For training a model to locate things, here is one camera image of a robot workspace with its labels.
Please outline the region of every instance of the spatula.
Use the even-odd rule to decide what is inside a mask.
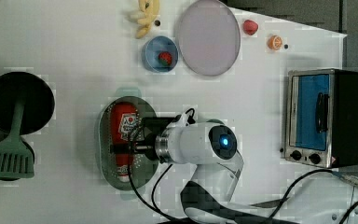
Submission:
[[[0,177],[31,178],[34,176],[34,158],[31,150],[21,141],[20,129],[26,90],[20,88],[14,108],[11,130],[0,142]]]

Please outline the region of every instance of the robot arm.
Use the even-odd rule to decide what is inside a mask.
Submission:
[[[220,123],[190,124],[190,119],[188,113],[178,116],[155,144],[161,162],[197,165],[181,192],[185,214],[199,223],[265,221],[271,210],[230,203],[243,167],[234,132]]]

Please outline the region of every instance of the black cable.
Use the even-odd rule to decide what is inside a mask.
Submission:
[[[134,135],[134,137],[136,139],[136,137],[138,136],[139,132],[142,130],[142,126],[143,125],[138,124],[129,132],[128,142],[129,142],[129,150],[130,150],[131,155],[134,155],[134,149],[133,149],[133,143],[132,143],[132,140],[131,140],[131,135],[135,130],[137,130],[137,132]],[[142,198],[142,196],[139,194],[138,190],[136,189],[135,185],[133,184],[132,177],[131,177],[131,170],[130,170],[130,162],[131,162],[131,158],[129,157],[128,165],[127,165],[127,175],[129,176],[131,187],[132,187],[133,191],[135,192],[136,196],[139,198],[139,200],[141,200],[141,202],[144,205],[146,205],[148,208],[150,208],[151,210],[153,210],[153,211],[159,213],[160,215],[166,217],[169,221],[181,221],[180,219],[178,219],[176,217],[171,217],[171,216],[161,212],[161,210],[159,210],[158,208],[153,207],[147,201],[145,201],[144,198]]]
[[[358,206],[358,201],[356,203],[354,203],[345,213],[344,217],[341,219],[341,221],[339,221],[339,224],[343,224],[345,219],[347,219],[350,216],[351,211],[353,211],[353,209],[355,209]]]
[[[353,203],[353,195],[354,195],[354,186],[353,186],[353,190],[352,190],[352,196],[351,196],[351,205]]]
[[[162,177],[165,176],[165,174],[167,174],[167,172],[171,169],[171,167],[172,167],[172,164],[169,165],[167,169],[165,169],[164,173],[161,174],[161,176],[157,180],[157,182],[156,182],[156,184],[155,184],[155,186],[153,187],[153,190],[152,190],[152,203],[155,206],[155,208],[158,209],[158,210],[159,210],[159,208],[156,205],[156,202],[154,200],[154,193],[156,192],[156,188],[157,188],[157,185],[158,185],[159,181],[161,181]]]
[[[272,212],[272,214],[266,218],[266,220],[264,220],[262,223],[268,223],[269,221],[272,220],[273,217],[275,217],[275,215],[279,212],[279,210],[281,209],[282,205],[284,204],[284,202],[286,202],[287,200],[287,197],[290,193],[290,190],[292,190],[292,188],[299,182],[301,181],[302,179],[304,179],[305,177],[309,176],[309,175],[313,175],[313,174],[316,174],[316,173],[320,173],[320,172],[327,172],[327,173],[333,173],[333,171],[331,170],[327,170],[327,169],[320,169],[320,170],[314,170],[314,171],[311,171],[311,172],[308,172],[304,175],[302,175],[301,177],[299,177],[298,179],[295,180],[295,182],[293,182],[290,187],[287,189],[287,191],[284,193],[283,195],[283,198],[281,198],[281,200],[279,201],[279,204],[278,206],[275,208],[275,210]]]

